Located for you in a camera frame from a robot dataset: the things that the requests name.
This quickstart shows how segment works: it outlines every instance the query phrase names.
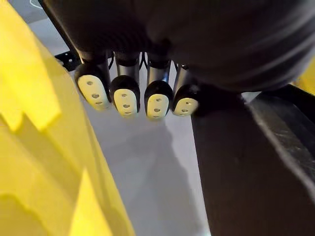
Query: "black metal bracket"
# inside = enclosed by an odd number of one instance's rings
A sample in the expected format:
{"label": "black metal bracket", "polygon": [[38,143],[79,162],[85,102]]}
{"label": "black metal bracket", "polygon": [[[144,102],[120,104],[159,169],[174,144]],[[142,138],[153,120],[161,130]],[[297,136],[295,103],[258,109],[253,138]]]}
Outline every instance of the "black metal bracket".
{"label": "black metal bracket", "polygon": [[293,85],[287,85],[275,91],[266,91],[263,94],[281,98],[297,106],[301,112],[315,124],[315,96]]}
{"label": "black metal bracket", "polygon": [[73,71],[81,64],[80,59],[71,51],[55,55],[55,58],[63,63],[63,67],[66,68],[67,71]]}

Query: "yellow object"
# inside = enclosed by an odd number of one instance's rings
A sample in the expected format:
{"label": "yellow object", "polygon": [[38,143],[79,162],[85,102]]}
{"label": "yellow object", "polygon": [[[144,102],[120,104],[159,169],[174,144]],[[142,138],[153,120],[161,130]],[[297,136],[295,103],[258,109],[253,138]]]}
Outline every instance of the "yellow object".
{"label": "yellow object", "polygon": [[156,93],[149,97],[147,117],[152,120],[164,118],[168,110],[169,100],[164,94]]}
{"label": "yellow object", "polygon": [[137,114],[137,98],[133,91],[120,88],[114,92],[117,111],[122,117],[131,118]]}
{"label": "yellow object", "polygon": [[303,75],[293,83],[300,89],[315,95],[315,58],[303,73]]}
{"label": "yellow object", "polygon": [[[78,79],[78,86],[87,102],[93,106],[94,109],[99,111],[109,109],[110,102],[108,101],[102,81],[98,77],[94,75],[83,75]],[[96,93],[98,97],[92,97],[91,94],[94,93]]]}
{"label": "yellow object", "polygon": [[133,236],[68,73],[0,1],[0,234]]}
{"label": "yellow object", "polygon": [[176,104],[173,114],[177,116],[190,116],[199,106],[197,100],[193,98],[182,98]]}

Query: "yellow plastic surface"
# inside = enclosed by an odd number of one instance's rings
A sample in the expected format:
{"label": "yellow plastic surface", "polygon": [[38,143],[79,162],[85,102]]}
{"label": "yellow plastic surface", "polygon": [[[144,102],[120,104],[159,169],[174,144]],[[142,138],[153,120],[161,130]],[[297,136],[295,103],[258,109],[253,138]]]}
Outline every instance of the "yellow plastic surface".
{"label": "yellow plastic surface", "polygon": [[293,83],[300,89],[315,95],[315,58],[303,73],[303,75]]}
{"label": "yellow plastic surface", "polygon": [[0,234],[134,235],[71,77],[3,0]]}

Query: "gray floor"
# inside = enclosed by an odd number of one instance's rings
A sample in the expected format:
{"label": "gray floor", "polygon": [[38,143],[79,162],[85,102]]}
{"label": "gray floor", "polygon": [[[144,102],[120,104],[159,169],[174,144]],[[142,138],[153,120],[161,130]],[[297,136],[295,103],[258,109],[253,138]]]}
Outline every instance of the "gray floor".
{"label": "gray floor", "polygon": [[[48,19],[30,24],[54,55],[67,47]],[[116,76],[116,66],[111,69]],[[173,86],[172,68],[170,84]],[[146,70],[140,71],[139,117],[115,108],[93,110],[82,100],[138,236],[209,236],[190,118],[169,113],[163,122],[145,117]]]}

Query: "white fingertip pad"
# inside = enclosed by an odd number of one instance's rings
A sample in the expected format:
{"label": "white fingertip pad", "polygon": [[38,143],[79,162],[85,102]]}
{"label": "white fingertip pad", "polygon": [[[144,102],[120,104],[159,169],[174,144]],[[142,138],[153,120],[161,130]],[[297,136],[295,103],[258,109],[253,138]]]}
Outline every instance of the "white fingertip pad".
{"label": "white fingertip pad", "polygon": [[198,106],[199,103],[197,100],[192,98],[182,98],[176,104],[173,114],[181,117],[190,116]]}
{"label": "white fingertip pad", "polygon": [[137,114],[137,98],[133,91],[125,88],[118,89],[114,92],[114,100],[121,116],[131,118]]}
{"label": "white fingertip pad", "polygon": [[164,118],[168,109],[168,97],[163,94],[153,94],[148,99],[147,117],[150,119]]}
{"label": "white fingertip pad", "polygon": [[94,109],[103,111],[110,107],[104,85],[94,75],[83,75],[78,79],[78,86],[87,102]]}

